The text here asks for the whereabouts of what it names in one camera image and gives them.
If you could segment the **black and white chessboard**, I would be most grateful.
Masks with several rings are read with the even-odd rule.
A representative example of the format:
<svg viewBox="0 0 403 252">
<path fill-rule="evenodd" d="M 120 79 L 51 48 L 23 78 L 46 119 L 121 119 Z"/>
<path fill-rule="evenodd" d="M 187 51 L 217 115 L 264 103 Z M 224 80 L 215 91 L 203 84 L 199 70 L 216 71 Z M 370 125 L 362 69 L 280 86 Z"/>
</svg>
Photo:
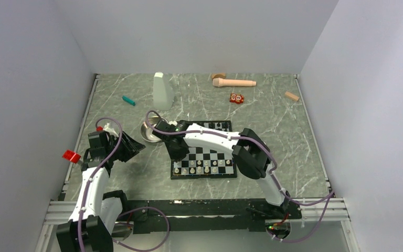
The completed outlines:
<svg viewBox="0 0 403 252">
<path fill-rule="evenodd" d="M 228 179 L 237 177 L 237 168 L 230 153 L 209 149 L 205 146 L 189 146 L 188 154 L 178 162 L 171 162 L 170 178 L 182 179 Z"/>
</svg>

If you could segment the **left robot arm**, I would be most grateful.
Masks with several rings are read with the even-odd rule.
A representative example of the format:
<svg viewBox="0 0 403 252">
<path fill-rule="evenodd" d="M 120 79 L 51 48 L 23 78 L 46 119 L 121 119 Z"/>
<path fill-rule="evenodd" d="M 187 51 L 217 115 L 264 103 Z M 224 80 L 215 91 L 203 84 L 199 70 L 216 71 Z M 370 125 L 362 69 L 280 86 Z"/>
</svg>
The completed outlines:
<svg viewBox="0 0 403 252">
<path fill-rule="evenodd" d="M 56 230 L 61 251 L 113 251 L 115 223 L 130 213 L 126 194 L 122 190 L 107 193 L 105 188 L 114 162 L 129 161 L 145 145 L 108 126 L 89 133 L 88 141 L 77 203 L 68 221 Z"/>
</svg>

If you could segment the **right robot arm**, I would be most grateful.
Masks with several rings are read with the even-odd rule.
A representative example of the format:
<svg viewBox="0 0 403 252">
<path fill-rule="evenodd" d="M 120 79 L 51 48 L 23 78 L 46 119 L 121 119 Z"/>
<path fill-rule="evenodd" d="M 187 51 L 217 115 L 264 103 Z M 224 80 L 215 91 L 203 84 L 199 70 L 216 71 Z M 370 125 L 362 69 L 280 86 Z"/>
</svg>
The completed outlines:
<svg viewBox="0 0 403 252">
<path fill-rule="evenodd" d="M 270 149 L 248 128 L 241 132 L 224 132 L 180 120 L 176 125 L 160 120 L 152 127 L 153 135 L 166 145 L 173 161 L 182 160 L 189 148 L 206 148 L 230 155 L 242 175 L 255 180 L 268 203 L 271 216 L 280 218 L 288 212 L 286 190 L 275 180 L 278 167 Z"/>
</svg>

